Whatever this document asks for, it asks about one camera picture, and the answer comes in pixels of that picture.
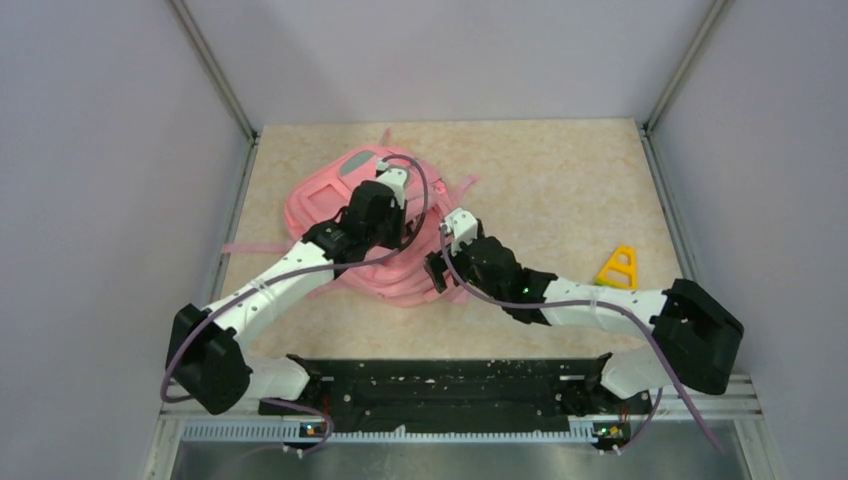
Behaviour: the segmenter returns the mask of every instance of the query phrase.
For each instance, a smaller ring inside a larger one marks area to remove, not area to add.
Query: pink cloth
[[[289,195],[283,207],[283,218],[292,238],[300,238],[313,224],[324,221],[347,205],[353,189],[363,180],[373,179],[376,161],[392,153],[414,157],[410,152],[384,146],[391,132],[387,129],[381,145],[356,148],[301,182]],[[427,185],[421,183],[417,171],[402,160],[391,160],[391,164],[408,168],[412,181],[407,186],[407,222],[416,221],[423,205],[423,189],[429,190],[431,200],[426,208],[424,226],[414,242],[402,253],[380,265],[365,266],[348,270],[337,282],[321,287],[309,296],[334,290],[345,285],[369,296],[398,307],[412,307],[444,297],[453,302],[464,303],[467,292],[448,282],[448,290],[439,295],[430,277],[424,271],[424,257],[439,250],[439,223],[459,206],[467,189],[479,180],[469,175],[454,189],[448,190],[438,171],[425,161],[419,160],[427,176]],[[224,253],[285,253],[294,244],[227,244]],[[377,258],[388,253],[386,249],[374,248],[366,258]]]

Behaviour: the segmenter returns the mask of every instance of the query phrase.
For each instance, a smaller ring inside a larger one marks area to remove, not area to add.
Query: yellow plastic toy
[[[619,279],[624,278],[627,279],[626,284],[619,281]],[[607,260],[604,268],[595,277],[595,284],[625,290],[638,290],[639,280],[636,267],[636,250],[627,245],[619,245],[612,252],[612,256]]]

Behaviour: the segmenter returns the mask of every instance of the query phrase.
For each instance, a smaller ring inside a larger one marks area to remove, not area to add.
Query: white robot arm
[[[516,320],[651,336],[684,385],[708,394],[727,388],[744,329],[696,283],[676,280],[664,291],[580,284],[522,267],[511,250],[485,235],[482,223],[467,210],[451,212],[442,229],[453,236],[444,252],[455,274]],[[449,268],[443,252],[428,255],[425,268],[437,289],[446,287]],[[576,392],[587,410],[672,383],[650,346],[603,355],[597,366],[596,375],[586,379],[585,391]]]
[[[409,172],[389,165],[389,158],[378,162],[376,180],[357,186],[338,220],[312,226],[280,261],[236,292],[203,309],[187,305],[180,310],[171,331],[166,376],[210,413],[225,412],[247,391],[252,370],[243,353],[268,325],[309,292],[347,268],[364,264],[371,248],[399,251],[411,243],[415,232],[403,238]],[[309,375],[290,359],[280,360],[278,366],[274,385],[262,386],[263,392],[298,398]],[[173,401],[166,388],[163,385],[163,400]]]

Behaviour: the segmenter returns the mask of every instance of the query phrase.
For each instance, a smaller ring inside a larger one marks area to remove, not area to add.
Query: wooden work surface
[[[462,205],[530,268],[591,282],[621,243],[635,248],[641,289],[666,288],[679,266],[633,120],[478,121],[268,126],[236,243],[284,242],[294,186],[348,150],[379,141],[435,165],[449,185],[479,174]],[[235,254],[224,292],[280,255]],[[254,343],[255,356],[313,358],[585,357],[640,340],[579,327],[523,325],[476,299],[401,309],[349,290],[304,299]]]

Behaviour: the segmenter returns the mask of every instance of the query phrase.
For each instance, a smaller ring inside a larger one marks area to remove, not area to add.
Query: gray wall
[[[645,118],[710,0],[188,0],[268,123]]]
[[[0,2],[0,478],[137,478],[245,144],[165,2]]]
[[[658,133],[791,478],[848,469],[846,22],[844,0],[736,2]]]

